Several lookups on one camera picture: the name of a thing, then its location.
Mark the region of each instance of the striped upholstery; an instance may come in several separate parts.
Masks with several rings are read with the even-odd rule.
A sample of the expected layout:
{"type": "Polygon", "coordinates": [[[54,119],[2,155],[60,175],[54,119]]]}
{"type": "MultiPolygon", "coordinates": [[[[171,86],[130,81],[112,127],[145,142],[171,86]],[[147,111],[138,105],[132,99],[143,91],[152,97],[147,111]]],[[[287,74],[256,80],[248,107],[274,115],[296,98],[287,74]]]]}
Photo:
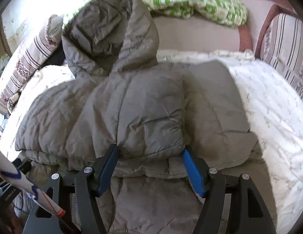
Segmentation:
{"type": "Polygon", "coordinates": [[[52,15],[39,34],[28,38],[19,52],[15,69],[1,92],[0,113],[7,114],[10,98],[30,80],[32,75],[53,54],[61,40],[62,17],[52,15]]]}
{"type": "Polygon", "coordinates": [[[303,101],[303,23],[281,13],[266,31],[261,59],[276,69],[303,101]]]}

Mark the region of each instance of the mattress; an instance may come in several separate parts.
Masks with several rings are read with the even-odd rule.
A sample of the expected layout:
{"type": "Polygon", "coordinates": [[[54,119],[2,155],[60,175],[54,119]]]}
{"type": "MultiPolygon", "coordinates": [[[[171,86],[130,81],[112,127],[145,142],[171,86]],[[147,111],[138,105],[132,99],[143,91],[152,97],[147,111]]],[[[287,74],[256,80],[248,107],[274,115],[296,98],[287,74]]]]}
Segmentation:
{"type": "MultiPolygon", "coordinates": [[[[249,173],[264,198],[277,233],[287,233],[303,210],[303,103],[299,96],[274,69],[248,52],[204,54],[162,50],[157,58],[188,63],[219,60],[229,69],[259,145],[247,162],[222,172],[235,176],[249,173]]],[[[67,66],[50,65],[37,71],[28,82],[0,140],[0,150],[9,160],[19,154],[14,150],[15,134],[32,101],[47,88],[69,80],[74,77],[67,66]]],[[[34,165],[29,177],[39,186],[47,180],[46,173],[64,172],[56,167],[34,165]]],[[[19,215],[28,213],[32,205],[25,196],[22,201],[22,205],[16,205],[19,215]]],[[[226,225],[226,218],[224,210],[220,228],[226,225]]]]}

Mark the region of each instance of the dark object under pillow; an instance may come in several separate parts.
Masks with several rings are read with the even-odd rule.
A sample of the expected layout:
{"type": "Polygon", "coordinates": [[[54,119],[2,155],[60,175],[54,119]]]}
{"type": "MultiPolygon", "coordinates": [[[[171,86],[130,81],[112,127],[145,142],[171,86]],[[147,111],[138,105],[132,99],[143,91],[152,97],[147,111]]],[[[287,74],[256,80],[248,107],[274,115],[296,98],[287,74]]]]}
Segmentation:
{"type": "Polygon", "coordinates": [[[65,60],[64,49],[62,48],[62,42],[60,42],[59,47],[55,50],[55,52],[43,63],[42,67],[47,65],[63,65],[65,60]]]}

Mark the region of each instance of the striped cushion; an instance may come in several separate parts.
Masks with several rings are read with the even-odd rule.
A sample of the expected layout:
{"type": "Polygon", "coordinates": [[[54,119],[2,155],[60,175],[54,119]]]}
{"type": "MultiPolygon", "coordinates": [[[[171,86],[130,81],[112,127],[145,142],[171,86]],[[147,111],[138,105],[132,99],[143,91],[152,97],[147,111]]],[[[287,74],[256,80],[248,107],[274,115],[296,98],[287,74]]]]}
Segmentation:
{"type": "Polygon", "coordinates": [[[281,13],[266,31],[261,59],[276,69],[303,101],[303,23],[281,13]]]}
{"type": "Polygon", "coordinates": [[[15,69],[1,92],[0,113],[7,114],[7,104],[30,80],[32,75],[53,54],[61,40],[62,17],[52,15],[46,20],[39,34],[29,37],[18,54],[15,69]]]}

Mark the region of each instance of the bed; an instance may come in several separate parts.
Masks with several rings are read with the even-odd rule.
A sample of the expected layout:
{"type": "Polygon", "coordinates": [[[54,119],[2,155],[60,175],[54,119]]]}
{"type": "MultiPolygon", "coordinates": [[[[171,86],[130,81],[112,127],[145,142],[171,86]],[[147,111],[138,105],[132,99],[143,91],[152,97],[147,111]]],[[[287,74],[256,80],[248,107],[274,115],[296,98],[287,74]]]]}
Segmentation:
{"type": "MultiPolygon", "coordinates": [[[[172,27],[166,28],[168,23],[175,26],[176,31],[185,29],[186,23],[177,19],[158,17],[155,19],[160,32],[160,50],[157,59],[187,63],[219,60],[229,69],[240,91],[251,131],[258,137],[258,144],[244,164],[224,169],[222,172],[229,175],[249,173],[264,198],[276,224],[277,233],[288,233],[303,212],[303,103],[293,88],[273,68],[255,59],[248,51],[235,52],[247,49],[246,42],[241,38],[238,29],[225,30],[224,26],[203,21],[199,16],[192,17],[190,21],[191,26],[214,29],[215,32],[225,31],[228,34],[226,38],[229,40],[236,38],[236,40],[228,43],[226,39],[221,38],[214,45],[208,45],[200,42],[207,33],[201,32],[201,37],[198,37],[198,33],[193,32],[193,27],[190,27],[186,36],[191,37],[186,41],[182,41],[185,39],[184,35],[178,40],[168,41],[166,33],[172,30],[172,27]],[[216,49],[232,52],[213,53],[216,49]]],[[[27,35],[32,30],[31,26],[22,34],[27,35]]],[[[258,35],[256,40],[253,38],[254,46],[257,46],[260,30],[251,30],[254,31],[251,34],[258,35]]],[[[14,41],[15,44],[14,42],[9,44],[12,50],[21,43],[22,38],[18,40],[14,38],[14,41]]],[[[66,64],[46,66],[35,72],[24,87],[0,139],[0,150],[9,160],[14,160],[19,154],[14,149],[14,135],[32,101],[46,89],[70,80],[74,80],[74,76],[66,64]]],[[[39,186],[43,185],[45,180],[36,181],[35,174],[42,168],[48,167],[34,164],[29,174],[39,186]]],[[[48,172],[52,174],[56,171],[64,172],[53,167],[48,172]]],[[[15,205],[15,211],[19,216],[25,217],[24,213],[29,213],[31,208],[31,201],[26,197],[23,200],[25,202],[23,205],[15,205]]],[[[226,227],[226,208],[229,206],[229,200],[230,198],[227,198],[225,202],[226,207],[219,233],[223,233],[226,227]]]]}

